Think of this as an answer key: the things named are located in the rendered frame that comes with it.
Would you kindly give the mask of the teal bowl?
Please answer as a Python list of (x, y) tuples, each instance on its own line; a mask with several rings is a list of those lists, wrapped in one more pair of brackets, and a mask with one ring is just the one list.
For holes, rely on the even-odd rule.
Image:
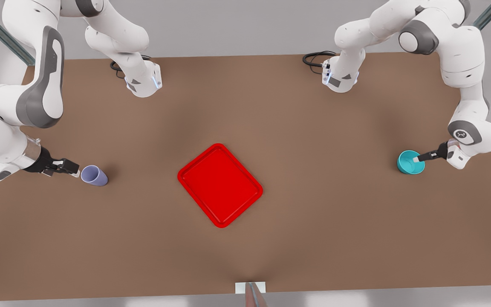
[(420, 154), (415, 151), (406, 150), (401, 152), (397, 159), (397, 167), (404, 174), (419, 174), (425, 169), (425, 162), (417, 161)]

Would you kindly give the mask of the silver frame post with foot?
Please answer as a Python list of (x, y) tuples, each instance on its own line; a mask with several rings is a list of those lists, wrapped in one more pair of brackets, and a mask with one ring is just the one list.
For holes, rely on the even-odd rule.
[(263, 297), (266, 293), (266, 283), (262, 282), (236, 282), (234, 293), (244, 294), (245, 307), (268, 307)]

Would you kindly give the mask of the red tray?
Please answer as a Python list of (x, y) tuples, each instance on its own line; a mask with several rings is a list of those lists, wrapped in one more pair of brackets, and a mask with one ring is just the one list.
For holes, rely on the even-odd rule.
[(263, 194), (257, 179), (220, 143), (183, 167), (177, 179), (220, 229), (228, 227)]

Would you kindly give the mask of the lavender cup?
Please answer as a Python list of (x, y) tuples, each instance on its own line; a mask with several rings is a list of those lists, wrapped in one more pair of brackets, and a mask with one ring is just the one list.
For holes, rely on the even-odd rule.
[(108, 183), (107, 175), (95, 165), (84, 167), (80, 173), (80, 178), (93, 186), (105, 186)]

